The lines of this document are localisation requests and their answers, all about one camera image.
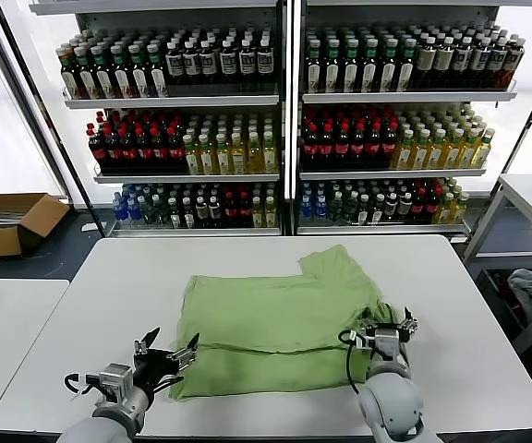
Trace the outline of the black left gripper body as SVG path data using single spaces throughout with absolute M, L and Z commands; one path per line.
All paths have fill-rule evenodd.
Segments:
M 171 351 L 149 349 L 134 354 L 133 384 L 146 393 L 157 393 L 182 380 L 179 361 Z

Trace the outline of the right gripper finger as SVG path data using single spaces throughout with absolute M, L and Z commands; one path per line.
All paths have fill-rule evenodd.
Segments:
M 353 340 L 359 350 L 371 350 L 374 342 L 375 322 L 362 314 L 354 327 Z
M 405 307 L 405 318 L 397 325 L 399 340 L 401 343 L 409 343 L 418 329 L 417 319 L 411 311 Z

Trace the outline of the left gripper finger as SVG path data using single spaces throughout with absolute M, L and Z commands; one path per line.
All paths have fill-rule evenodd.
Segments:
M 197 333 L 184 348 L 175 351 L 172 354 L 172 359 L 177 362 L 179 369 L 188 368 L 190 364 L 196 360 L 199 347 L 199 338 L 200 335 Z
M 160 327 L 153 329 L 145 334 L 145 336 L 140 341 L 134 341 L 134 354 L 143 355 L 148 352 L 151 348 L 153 342 L 155 341 L 157 335 L 160 332 Z

